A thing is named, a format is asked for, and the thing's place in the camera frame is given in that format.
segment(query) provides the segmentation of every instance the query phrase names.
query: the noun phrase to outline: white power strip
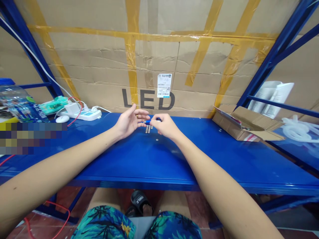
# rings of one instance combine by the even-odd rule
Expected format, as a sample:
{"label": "white power strip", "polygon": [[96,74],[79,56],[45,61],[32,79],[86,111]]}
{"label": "white power strip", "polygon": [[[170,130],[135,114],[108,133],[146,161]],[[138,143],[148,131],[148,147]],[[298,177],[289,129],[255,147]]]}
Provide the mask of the white power strip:
{"label": "white power strip", "polygon": [[[75,114],[72,114],[72,113],[67,112],[66,109],[64,109],[64,110],[61,110],[57,115],[58,116],[67,115],[70,118],[74,118],[75,119],[78,116],[78,114],[79,114],[79,112],[77,112]],[[79,115],[78,119],[86,120],[86,121],[93,121],[93,120],[101,118],[101,116],[102,116],[102,112],[100,110],[97,110],[95,112],[92,112],[91,109],[90,109],[90,111],[83,111],[82,110],[82,112]]]}

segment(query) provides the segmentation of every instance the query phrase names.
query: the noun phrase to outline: forearm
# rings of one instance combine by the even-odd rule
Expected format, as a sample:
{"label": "forearm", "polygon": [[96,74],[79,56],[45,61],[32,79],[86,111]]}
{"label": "forearm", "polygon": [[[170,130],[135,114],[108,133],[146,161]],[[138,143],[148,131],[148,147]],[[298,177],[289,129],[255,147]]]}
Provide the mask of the forearm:
{"label": "forearm", "polygon": [[15,226],[15,220],[50,198],[118,140],[112,128],[31,166],[1,185],[0,238],[4,226]]}
{"label": "forearm", "polygon": [[235,238],[283,237],[249,194],[186,136],[173,139],[188,161],[208,203]]}

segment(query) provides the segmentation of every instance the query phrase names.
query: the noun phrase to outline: floor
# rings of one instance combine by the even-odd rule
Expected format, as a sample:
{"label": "floor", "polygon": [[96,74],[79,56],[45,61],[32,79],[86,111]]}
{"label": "floor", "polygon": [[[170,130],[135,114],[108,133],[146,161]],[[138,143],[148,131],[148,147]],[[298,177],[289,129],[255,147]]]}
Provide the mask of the floor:
{"label": "floor", "polygon": [[[57,203],[69,207],[74,197],[80,190],[80,187],[70,187],[66,186],[62,188],[57,197]],[[77,202],[75,208],[71,212],[73,217],[82,217],[86,208],[95,192],[95,188],[86,188]],[[119,189],[118,190],[120,198],[124,199],[122,205],[124,208],[128,208],[130,205],[130,194],[132,190]],[[160,198],[162,191],[149,190],[144,191],[152,205],[156,205],[158,199]],[[188,206],[190,209],[192,220],[201,228],[203,239],[229,239],[229,237],[224,235],[222,229],[210,230],[208,226],[209,221],[214,221],[217,219],[214,212],[211,210],[207,200],[201,192],[186,192],[186,198]],[[27,216],[31,224],[32,234],[37,239],[51,239],[53,238],[61,229],[64,222],[41,216],[35,213],[30,213]],[[56,239],[70,239],[73,231],[76,229],[76,225],[67,224]],[[291,230],[280,230],[285,239],[295,239],[295,238],[308,238],[308,239],[318,239],[312,232],[298,232]],[[25,224],[22,224],[15,228],[13,232],[9,235],[7,239],[27,239],[29,238],[28,230]]]}

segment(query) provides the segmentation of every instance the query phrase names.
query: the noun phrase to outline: black slipper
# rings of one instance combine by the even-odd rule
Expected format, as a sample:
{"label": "black slipper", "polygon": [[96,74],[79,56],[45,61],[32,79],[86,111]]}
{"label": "black slipper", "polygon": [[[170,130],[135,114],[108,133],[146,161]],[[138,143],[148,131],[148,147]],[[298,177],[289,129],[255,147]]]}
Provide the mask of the black slipper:
{"label": "black slipper", "polygon": [[130,206],[126,213],[125,216],[127,217],[138,217],[141,216],[140,213],[137,211],[136,207],[134,205]]}
{"label": "black slipper", "polygon": [[140,190],[134,191],[131,195],[131,202],[136,207],[136,209],[140,212],[141,215],[143,215],[143,206],[145,204],[149,205],[152,208],[152,215],[153,215],[154,208],[149,203],[149,201],[147,200],[147,197],[142,191]]}

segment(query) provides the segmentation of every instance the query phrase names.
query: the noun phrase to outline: sandal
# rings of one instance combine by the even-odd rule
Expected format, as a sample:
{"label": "sandal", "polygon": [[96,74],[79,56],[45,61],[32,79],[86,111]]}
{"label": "sandal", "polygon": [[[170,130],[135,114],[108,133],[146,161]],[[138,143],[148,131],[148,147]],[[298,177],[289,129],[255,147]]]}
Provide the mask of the sandal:
{"label": "sandal", "polygon": [[131,202],[132,204],[136,207],[136,209],[138,210],[138,212],[143,215],[143,206],[149,205],[152,208],[152,215],[154,212],[154,208],[152,207],[152,205],[149,203],[147,197],[145,196],[145,194],[140,191],[140,190],[136,190],[132,193],[131,195]]}

